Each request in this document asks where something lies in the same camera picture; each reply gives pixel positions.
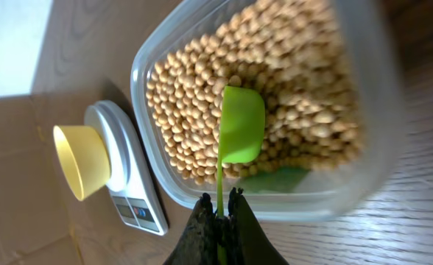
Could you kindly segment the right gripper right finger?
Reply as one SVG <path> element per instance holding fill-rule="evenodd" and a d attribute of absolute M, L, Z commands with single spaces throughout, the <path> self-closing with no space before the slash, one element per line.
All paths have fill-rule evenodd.
<path fill-rule="evenodd" d="M 262 230 L 243 195 L 242 188 L 232 188 L 225 220 L 227 264 L 288 265 Z"/>

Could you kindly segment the green plastic measuring spoon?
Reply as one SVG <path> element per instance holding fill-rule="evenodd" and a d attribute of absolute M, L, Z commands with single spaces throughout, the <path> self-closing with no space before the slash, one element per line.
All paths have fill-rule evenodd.
<path fill-rule="evenodd" d="M 217 257 L 227 264 L 222 165 L 249 163 L 258 157 L 264 138 L 265 106 L 261 95 L 251 89 L 227 86 L 222 100 L 217 158 L 217 210 L 220 232 L 217 236 Z"/>

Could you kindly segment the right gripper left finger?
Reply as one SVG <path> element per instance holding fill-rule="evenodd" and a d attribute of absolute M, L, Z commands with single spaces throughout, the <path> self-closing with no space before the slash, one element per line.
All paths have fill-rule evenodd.
<path fill-rule="evenodd" d="M 164 265 L 218 264 L 216 217 L 211 197 L 203 193 Z"/>

